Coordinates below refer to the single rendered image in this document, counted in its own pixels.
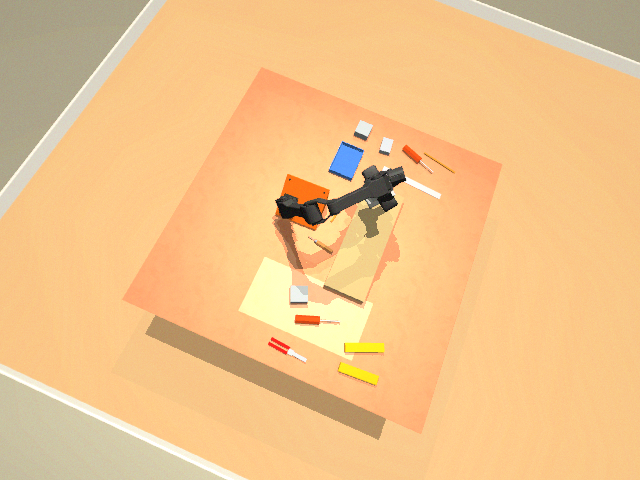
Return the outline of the blue rectangular tray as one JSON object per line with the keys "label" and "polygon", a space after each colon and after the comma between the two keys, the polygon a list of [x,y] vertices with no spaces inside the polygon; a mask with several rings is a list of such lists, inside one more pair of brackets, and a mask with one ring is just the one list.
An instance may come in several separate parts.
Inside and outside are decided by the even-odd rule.
{"label": "blue rectangular tray", "polygon": [[330,165],[329,172],[351,181],[363,153],[363,149],[342,141]]}

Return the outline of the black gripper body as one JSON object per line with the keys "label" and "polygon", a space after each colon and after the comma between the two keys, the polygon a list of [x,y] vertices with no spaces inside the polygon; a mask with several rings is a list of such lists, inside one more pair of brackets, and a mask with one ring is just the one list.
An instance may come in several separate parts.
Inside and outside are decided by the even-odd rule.
{"label": "black gripper body", "polygon": [[[375,165],[372,165],[370,167],[368,167],[367,169],[362,171],[362,175],[364,177],[365,180],[369,179],[372,175],[378,173],[378,169],[376,168]],[[392,208],[396,207],[398,205],[398,202],[396,201],[394,196],[391,196],[391,194],[387,194],[386,196],[382,197],[382,202],[380,203],[380,206],[382,207],[384,212],[387,212],[389,210],[391,210]]]}

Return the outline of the white flat strip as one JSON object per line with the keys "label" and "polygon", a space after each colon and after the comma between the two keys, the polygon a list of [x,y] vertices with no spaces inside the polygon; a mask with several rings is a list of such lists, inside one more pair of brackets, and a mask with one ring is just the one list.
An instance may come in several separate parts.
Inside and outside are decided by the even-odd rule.
{"label": "white flat strip", "polygon": [[[383,170],[386,171],[388,169],[389,169],[388,167],[384,166],[382,171]],[[417,189],[419,189],[419,190],[421,190],[421,191],[423,191],[423,192],[425,192],[425,193],[427,193],[427,194],[429,194],[429,195],[431,195],[431,196],[433,196],[433,197],[435,197],[437,199],[440,199],[440,197],[441,197],[440,193],[438,193],[438,192],[436,192],[436,191],[434,191],[434,190],[432,190],[432,189],[430,189],[430,188],[428,188],[428,187],[426,187],[426,186],[424,186],[424,185],[422,185],[422,184],[420,184],[420,183],[418,183],[418,182],[416,182],[416,181],[414,181],[414,180],[412,180],[412,179],[410,179],[408,177],[406,177],[406,180],[407,181],[405,181],[405,183],[407,183],[407,184],[409,184],[409,185],[411,185],[411,186],[413,186],[413,187],[415,187],[415,188],[417,188]]]}

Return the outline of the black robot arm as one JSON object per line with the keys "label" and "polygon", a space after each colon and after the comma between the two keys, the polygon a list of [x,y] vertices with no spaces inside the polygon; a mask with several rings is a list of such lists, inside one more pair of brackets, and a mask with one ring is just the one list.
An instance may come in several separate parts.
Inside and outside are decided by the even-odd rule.
{"label": "black robot arm", "polygon": [[[282,216],[282,219],[290,219],[294,216],[302,217],[309,225],[317,225],[324,223],[330,216],[341,213],[342,210],[349,208],[368,198],[382,198],[393,191],[393,188],[402,182],[406,177],[403,167],[389,168],[386,171],[380,171],[372,175],[369,179],[364,180],[361,188],[356,189],[337,199],[326,200],[316,198],[298,203],[298,198],[289,194],[284,194],[275,202]],[[327,205],[330,215],[323,219],[318,203]]]}

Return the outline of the yellow flat bar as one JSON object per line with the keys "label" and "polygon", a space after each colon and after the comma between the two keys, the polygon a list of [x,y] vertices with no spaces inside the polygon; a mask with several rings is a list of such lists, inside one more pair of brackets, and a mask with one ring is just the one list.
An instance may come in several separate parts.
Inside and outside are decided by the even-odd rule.
{"label": "yellow flat bar", "polygon": [[379,378],[378,375],[369,373],[367,371],[361,370],[359,368],[353,367],[351,365],[348,365],[342,362],[340,362],[338,371],[344,374],[350,375],[352,377],[361,379],[363,381],[369,382],[374,385],[377,385],[378,378]]}
{"label": "yellow flat bar", "polygon": [[384,343],[344,343],[345,352],[385,352]]}

